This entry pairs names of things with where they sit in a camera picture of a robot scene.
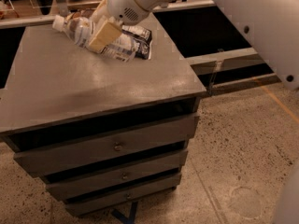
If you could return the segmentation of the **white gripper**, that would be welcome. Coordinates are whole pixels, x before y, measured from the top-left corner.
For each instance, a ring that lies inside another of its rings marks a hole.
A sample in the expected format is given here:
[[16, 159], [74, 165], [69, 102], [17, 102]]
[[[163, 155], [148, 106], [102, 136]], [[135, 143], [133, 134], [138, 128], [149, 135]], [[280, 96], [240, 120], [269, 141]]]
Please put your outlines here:
[[126, 25], [135, 25], [148, 17], [151, 11], [165, 0], [101, 0], [91, 15], [95, 27], [87, 49], [99, 53], [121, 35], [120, 20]]

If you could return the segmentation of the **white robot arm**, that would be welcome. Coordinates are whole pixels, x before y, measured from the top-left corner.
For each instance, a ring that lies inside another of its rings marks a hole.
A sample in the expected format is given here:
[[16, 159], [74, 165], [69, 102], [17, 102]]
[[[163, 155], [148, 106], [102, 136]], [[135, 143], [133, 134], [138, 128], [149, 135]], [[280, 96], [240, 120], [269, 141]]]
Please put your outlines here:
[[[176, 0], [102, 0], [91, 20], [95, 41], [105, 46], [153, 9]], [[212, 0], [257, 51], [284, 86], [299, 91], [299, 0]]]

